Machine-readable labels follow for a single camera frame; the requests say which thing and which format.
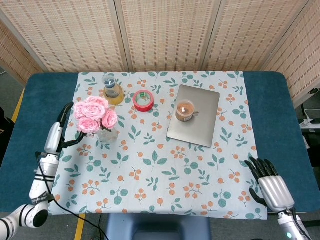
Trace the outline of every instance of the glass vase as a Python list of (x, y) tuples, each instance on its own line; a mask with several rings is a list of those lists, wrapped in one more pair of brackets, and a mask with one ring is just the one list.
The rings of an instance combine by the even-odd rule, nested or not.
[(114, 143), (118, 139), (118, 133), (115, 128), (113, 129), (100, 128), (100, 130), (96, 134), (99, 138), (99, 141), (103, 144)]

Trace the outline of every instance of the glass mug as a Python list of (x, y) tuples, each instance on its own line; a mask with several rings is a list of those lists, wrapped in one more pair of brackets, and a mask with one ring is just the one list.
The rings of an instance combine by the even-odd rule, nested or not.
[(198, 114), (199, 112), (195, 111), (195, 105), (189, 100), (181, 100), (176, 105), (175, 117), (181, 122), (187, 122)]

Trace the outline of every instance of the laptop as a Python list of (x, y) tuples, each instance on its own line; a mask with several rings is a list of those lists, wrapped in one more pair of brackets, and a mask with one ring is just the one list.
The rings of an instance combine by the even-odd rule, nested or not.
[(199, 114), (193, 116), (189, 121), (179, 121), (176, 117), (175, 106), (167, 137), (211, 148), (219, 98), (220, 93), (218, 92), (180, 85), (175, 104), (177, 105), (181, 100), (189, 100), (194, 104), (195, 111)]

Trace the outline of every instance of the silver robotic hand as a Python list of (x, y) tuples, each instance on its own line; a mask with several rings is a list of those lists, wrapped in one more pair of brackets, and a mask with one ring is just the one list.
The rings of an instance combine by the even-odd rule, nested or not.
[(257, 203), (270, 208), (273, 212), (278, 213), (278, 223), (287, 239), (311, 240), (300, 217), (296, 215), (295, 201), (285, 181), (278, 175), (275, 166), (267, 159), (261, 160), (250, 157), (250, 160), (252, 162), (245, 161), (245, 163), (259, 183), (264, 197), (264, 199), (259, 197), (250, 188), (249, 191), (253, 199)]
[(68, 142), (65, 142), (62, 136), (67, 114), (73, 105), (73, 102), (68, 103), (60, 113), (57, 122), (51, 127), (44, 147), (45, 152), (35, 154), (39, 167), (29, 193), (32, 204), (22, 205), (9, 216), (0, 219), (0, 240), (11, 239), (19, 227), (36, 229), (45, 224), (48, 218), (48, 203), (54, 200), (51, 190), (62, 148), (78, 144), (86, 135), (81, 132), (76, 140)]

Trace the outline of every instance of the woven partition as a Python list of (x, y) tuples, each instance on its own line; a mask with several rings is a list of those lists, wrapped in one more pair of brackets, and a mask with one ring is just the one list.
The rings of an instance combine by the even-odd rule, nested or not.
[(293, 101), (320, 82), (320, 1), (313, 1), (272, 55), (264, 70), (284, 74)]
[(32, 74), (42, 72), (41, 67), (1, 21), (0, 66), (22, 84), (26, 84)]
[(0, 0), (51, 72), (124, 71), (107, 0)]
[(219, 3), (219, 0), (121, 0), (131, 55), (128, 61), (132, 61), (133, 70), (198, 70)]
[(203, 69), (259, 70), (306, 0), (228, 0), (214, 27)]

